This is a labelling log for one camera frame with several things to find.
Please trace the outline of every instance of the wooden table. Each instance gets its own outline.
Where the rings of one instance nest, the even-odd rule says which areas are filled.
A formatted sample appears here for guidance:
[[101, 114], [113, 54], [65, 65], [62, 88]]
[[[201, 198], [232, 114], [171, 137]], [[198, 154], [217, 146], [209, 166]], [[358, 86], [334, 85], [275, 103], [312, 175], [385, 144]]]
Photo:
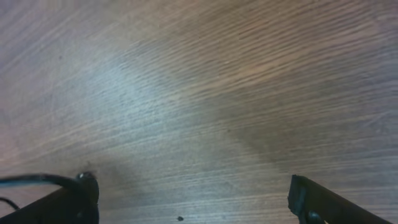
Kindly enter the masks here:
[[394, 0], [1, 0], [1, 175], [91, 170], [101, 223], [255, 224], [298, 223], [299, 174], [398, 223], [397, 15]]

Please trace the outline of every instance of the black wire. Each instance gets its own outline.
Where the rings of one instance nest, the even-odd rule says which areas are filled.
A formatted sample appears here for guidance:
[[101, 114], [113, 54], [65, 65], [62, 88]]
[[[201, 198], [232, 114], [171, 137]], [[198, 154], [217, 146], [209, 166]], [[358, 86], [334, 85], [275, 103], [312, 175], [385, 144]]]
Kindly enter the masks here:
[[9, 206], [11, 206], [14, 210], [18, 210], [19, 207], [17, 204], [15, 204], [12, 200], [9, 200], [8, 198], [0, 197], [0, 201], [6, 202]]
[[[83, 188], [83, 186], [75, 179], [52, 174], [28, 174], [13, 177], [4, 177], [0, 179], [0, 187], [12, 187], [15, 185], [25, 184], [56, 184], [74, 191], [76, 194], [87, 200], [89, 205], [93, 206], [93, 202], [91, 201], [88, 193]], [[7, 198], [0, 197], [0, 201], [8, 203], [12, 208], [16, 210], [19, 209], [19, 207], [14, 202]]]

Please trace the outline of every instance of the black cable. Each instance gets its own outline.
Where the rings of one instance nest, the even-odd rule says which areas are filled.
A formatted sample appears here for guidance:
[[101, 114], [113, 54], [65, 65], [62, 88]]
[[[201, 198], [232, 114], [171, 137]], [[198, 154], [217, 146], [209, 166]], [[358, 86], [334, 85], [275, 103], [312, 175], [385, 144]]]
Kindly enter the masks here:
[[9, 200], [8, 198], [0, 197], [0, 201], [6, 202], [9, 206], [11, 206], [14, 210], [18, 210], [19, 207], [17, 204], [15, 204], [12, 200]]
[[[84, 198], [91, 207], [95, 206], [95, 203], [91, 201], [88, 192], [83, 188], [83, 186], [77, 180], [68, 177], [52, 174], [28, 174], [13, 177], [3, 177], [0, 179], [0, 187], [13, 187], [15, 185], [25, 184], [56, 184], [75, 192], [77, 195]], [[0, 200], [8, 203], [16, 210], [19, 209], [14, 202], [7, 198], [1, 198]]]

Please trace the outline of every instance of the wood grain surface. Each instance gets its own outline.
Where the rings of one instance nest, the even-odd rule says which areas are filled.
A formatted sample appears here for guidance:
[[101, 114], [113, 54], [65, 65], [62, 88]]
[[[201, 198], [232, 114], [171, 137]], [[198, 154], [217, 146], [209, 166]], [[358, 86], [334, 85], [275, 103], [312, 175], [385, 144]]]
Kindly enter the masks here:
[[0, 50], [0, 174], [101, 223], [298, 223], [292, 174], [398, 223], [395, 0], [0, 0]]

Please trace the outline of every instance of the black plastic part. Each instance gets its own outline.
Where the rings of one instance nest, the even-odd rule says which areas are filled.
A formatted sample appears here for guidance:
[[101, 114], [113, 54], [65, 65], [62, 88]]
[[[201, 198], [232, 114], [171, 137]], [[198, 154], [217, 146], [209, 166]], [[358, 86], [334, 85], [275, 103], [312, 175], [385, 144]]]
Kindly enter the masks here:
[[78, 175], [76, 181], [84, 189], [84, 197], [63, 187], [0, 218], [0, 224], [98, 224], [99, 189], [95, 177], [87, 172]]
[[292, 176], [288, 201], [300, 224], [391, 224], [302, 176]]

